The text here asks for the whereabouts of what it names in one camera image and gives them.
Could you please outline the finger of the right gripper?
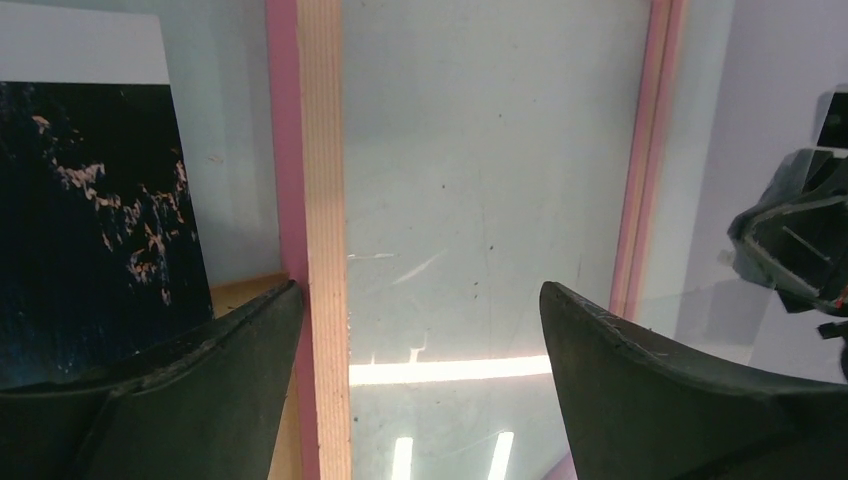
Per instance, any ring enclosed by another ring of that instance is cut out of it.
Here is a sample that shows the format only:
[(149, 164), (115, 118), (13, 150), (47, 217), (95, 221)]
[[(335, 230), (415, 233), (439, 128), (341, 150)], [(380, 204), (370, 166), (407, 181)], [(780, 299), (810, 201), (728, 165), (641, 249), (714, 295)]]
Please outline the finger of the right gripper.
[(847, 315), (845, 157), (821, 149), (786, 157), (727, 235), (734, 271), (775, 291), (787, 312)]

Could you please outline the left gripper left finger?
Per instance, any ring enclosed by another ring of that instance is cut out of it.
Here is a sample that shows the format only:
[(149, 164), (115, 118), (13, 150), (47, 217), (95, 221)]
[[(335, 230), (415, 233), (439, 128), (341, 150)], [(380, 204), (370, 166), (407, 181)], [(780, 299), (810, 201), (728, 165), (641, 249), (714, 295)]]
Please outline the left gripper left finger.
[(102, 373), (1, 394), (5, 479), (264, 479), (270, 459), (236, 416), (247, 388), (215, 319)]

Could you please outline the pink wooden picture frame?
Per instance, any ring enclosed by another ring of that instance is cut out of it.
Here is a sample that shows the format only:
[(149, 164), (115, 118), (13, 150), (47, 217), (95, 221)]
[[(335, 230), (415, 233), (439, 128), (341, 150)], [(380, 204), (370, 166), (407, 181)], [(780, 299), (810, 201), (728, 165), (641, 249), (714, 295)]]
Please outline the pink wooden picture frame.
[[(283, 263), (305, 293), (296, 361), (305, 479), (353, 475), (350, 386), (343, 5), (347, 1), (271, 1), (274, 140)], [(610, 296), (629, 270), (628, 227), (638, 203), (652, 90), (672, 1), (651, 5), (639, 80)]]

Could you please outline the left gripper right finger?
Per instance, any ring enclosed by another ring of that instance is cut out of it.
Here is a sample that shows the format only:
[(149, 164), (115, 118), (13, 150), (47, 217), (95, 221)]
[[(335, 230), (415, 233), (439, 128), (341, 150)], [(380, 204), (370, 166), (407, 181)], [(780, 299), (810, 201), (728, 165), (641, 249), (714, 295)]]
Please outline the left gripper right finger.
[(557, 282), (543, 336), (581, 479), (843, 479), (847, 388), (704, 353)]

